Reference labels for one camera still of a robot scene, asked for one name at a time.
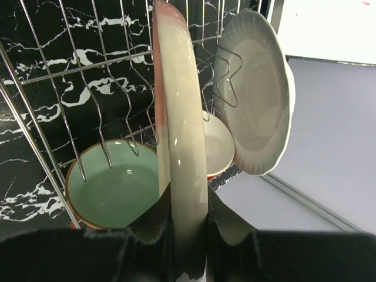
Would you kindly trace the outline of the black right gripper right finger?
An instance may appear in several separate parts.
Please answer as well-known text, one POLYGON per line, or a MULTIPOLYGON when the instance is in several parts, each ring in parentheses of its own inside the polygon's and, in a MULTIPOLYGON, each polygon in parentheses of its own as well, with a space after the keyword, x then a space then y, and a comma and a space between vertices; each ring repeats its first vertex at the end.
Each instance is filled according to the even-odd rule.
POLYGON ((375 281, 375 235, 257 230, 208 193, 207 281, 375 281))

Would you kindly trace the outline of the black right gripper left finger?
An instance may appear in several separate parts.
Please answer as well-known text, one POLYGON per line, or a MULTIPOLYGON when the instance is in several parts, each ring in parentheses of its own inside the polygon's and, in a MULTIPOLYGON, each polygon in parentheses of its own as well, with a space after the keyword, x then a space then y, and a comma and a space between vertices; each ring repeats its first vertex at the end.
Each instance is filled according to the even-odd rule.
POLYGON ((170 188, 122 229, 1 238, 1 281, 174 281, 170 188))

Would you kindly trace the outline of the green ceramic bowl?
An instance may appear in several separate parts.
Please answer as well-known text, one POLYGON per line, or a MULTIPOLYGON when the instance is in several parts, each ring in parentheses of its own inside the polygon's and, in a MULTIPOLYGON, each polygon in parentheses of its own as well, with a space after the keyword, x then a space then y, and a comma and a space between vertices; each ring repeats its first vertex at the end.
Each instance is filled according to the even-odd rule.
POLYGON ((94 229, 119 229, 135 221, 160 198, 154 149, 140 142, 106 142, 87 148, 66 175, 65 195, 75 216, 94 229))

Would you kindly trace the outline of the orange and white bowl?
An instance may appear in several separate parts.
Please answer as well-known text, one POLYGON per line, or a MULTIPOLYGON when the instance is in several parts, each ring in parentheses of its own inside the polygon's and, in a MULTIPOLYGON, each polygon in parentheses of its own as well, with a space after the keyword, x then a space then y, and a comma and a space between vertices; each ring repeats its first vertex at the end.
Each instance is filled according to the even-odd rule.
POLYGON ((203 110, 207 179, 227 170, 233 162, 235 148, 227 126, 216 116, 203 110))

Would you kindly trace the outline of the pink and cream plate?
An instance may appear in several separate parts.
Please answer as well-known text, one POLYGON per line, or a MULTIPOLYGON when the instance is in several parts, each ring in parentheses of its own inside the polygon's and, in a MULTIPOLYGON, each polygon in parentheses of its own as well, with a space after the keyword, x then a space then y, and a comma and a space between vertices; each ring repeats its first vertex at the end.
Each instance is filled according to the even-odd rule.
POLYGON ((196 58, 187 22, 172 4, 154 2, 166 99, 175 281, 204 281, 207 166, 196 58))

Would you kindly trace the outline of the white scalloped plate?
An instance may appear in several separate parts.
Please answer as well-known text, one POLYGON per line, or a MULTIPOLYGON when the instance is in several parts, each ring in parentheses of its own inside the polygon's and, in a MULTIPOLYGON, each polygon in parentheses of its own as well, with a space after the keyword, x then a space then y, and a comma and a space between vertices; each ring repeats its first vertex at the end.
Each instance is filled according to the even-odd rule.
POLYGON ((245 8, 225 26, 214 56, 213 106, 235 146, 234 164, 262 176, 286 151, 296 89, 275 30, 245 8))

